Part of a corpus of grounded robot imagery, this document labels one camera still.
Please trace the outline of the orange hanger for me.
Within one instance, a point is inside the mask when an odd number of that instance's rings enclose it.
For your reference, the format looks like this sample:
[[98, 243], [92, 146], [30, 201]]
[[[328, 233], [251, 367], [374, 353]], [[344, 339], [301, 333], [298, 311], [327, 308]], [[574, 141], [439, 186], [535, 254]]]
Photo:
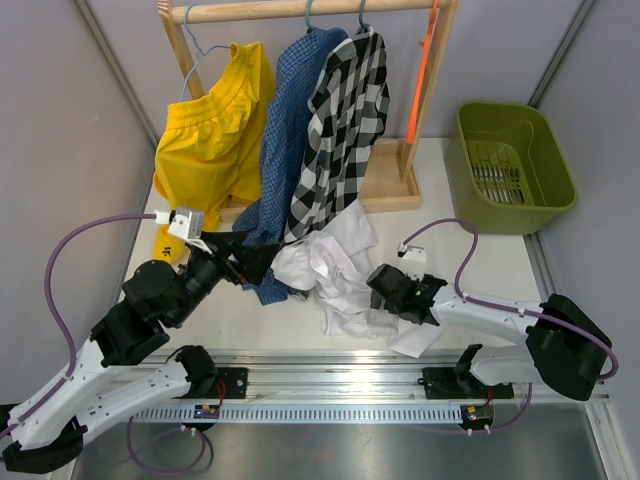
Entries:
[[411, 110], [408, 117], [407, 132], [405, 136], [405, 142], [408, 144], [413, 144], [416, 138], [421, 95], [422, 95], [425, 75], [428, 67], [428, 60], [429, 60], [430, 49], [433, 41], [434, 30], [437, 23], [438, 10], [439, 10], [439, 1], [434, 0], [429, 9], [429, 19], [428, 19], [428, 25], [427, 25], [425, 37], [420, 41], [422, 50], [421, 50], [421, 56], [420, 56], [420, 62], [419, 62], [419, 71], [416, 78], [415, 90], [414, 90], [414, 95], [411, 103]]

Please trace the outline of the black white checked shirt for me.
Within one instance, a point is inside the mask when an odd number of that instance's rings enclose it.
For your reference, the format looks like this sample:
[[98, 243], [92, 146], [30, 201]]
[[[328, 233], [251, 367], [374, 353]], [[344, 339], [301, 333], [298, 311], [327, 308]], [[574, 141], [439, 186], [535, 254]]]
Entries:
[[287, 242], [323, 229], [358, 199], [389, 103], [380, 33], [362, 30], [329, 53], [308, 100], [308, 142], [284, 228]]

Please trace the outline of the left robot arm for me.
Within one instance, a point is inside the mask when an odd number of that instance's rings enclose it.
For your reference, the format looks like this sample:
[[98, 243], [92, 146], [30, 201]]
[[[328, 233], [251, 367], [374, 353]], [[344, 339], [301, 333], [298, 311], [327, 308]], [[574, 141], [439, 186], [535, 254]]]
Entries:
[[114, 379], [165, 345], [216, 285], [259, 284], [282, 243], [246, 245], [242, 232], [206, 233], [190, 245], [186, 264], [140, 265], [123, 284], [124, 298], [92, 329], [70, 373], [52, 396], [1, 408], [10, 443], [2, 460], [10, 472], [46, 474], [77, 458], [114, 425], [163, 400], [203, 398], [215, 388], [217, 367], [202, 346], [187, 345], [151, 374], [116, 390]]

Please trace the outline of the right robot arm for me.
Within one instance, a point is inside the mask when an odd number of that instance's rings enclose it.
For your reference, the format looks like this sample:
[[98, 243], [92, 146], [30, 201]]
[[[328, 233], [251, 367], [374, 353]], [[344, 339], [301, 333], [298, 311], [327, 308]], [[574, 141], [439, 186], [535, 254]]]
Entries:
[[456, 364], [423, 376], [430, 398], [510, 399], [516, 383], [542, 383], [576, 401], [591, 397], [612, 347], [568, 297], [545, 302], [471, 298], [432, 275], [413, 279], [383, 264], [368, 278], [371, 305], [418, 326], [456, 327], [501, 338], [503, 347], [468, 346]]

